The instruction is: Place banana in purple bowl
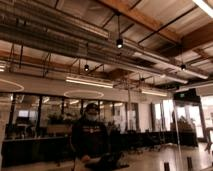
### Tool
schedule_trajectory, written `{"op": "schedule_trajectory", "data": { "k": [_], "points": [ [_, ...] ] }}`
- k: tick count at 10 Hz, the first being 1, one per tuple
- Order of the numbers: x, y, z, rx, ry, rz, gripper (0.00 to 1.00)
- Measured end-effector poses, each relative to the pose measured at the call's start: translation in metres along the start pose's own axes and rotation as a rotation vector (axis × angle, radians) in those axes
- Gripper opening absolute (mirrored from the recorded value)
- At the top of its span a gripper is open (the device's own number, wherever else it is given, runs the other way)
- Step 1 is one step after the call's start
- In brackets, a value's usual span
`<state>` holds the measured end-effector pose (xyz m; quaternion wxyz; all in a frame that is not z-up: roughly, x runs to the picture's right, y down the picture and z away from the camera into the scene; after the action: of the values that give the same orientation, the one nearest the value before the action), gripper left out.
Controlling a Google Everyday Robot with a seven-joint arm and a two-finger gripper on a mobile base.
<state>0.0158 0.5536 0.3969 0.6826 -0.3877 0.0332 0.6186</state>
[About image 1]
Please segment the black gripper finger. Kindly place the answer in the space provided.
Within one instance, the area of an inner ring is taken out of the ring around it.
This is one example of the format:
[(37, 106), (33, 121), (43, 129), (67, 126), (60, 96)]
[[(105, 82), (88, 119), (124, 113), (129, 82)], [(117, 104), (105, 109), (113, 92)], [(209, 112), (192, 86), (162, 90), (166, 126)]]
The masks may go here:
[(193, 169), (193, 164), (192, 164), (192, 158), (191, 157), (187, 157), (187, 166), (188, 166), (188, 170), (192, 170)]
[(169, 162), (164, 162), (164, 171), (170, 171)]

